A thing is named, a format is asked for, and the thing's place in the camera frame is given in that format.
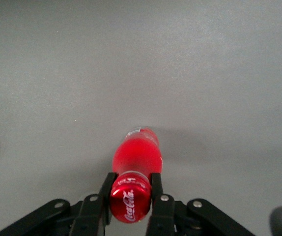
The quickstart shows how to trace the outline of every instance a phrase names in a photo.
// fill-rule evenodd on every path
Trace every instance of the gray table surface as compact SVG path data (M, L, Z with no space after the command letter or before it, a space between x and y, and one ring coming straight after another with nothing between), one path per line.
M259 236L282 205L282 1L0 1L0 230L99 190L138 125L166 193ZM115 220L107 236L142 236Z

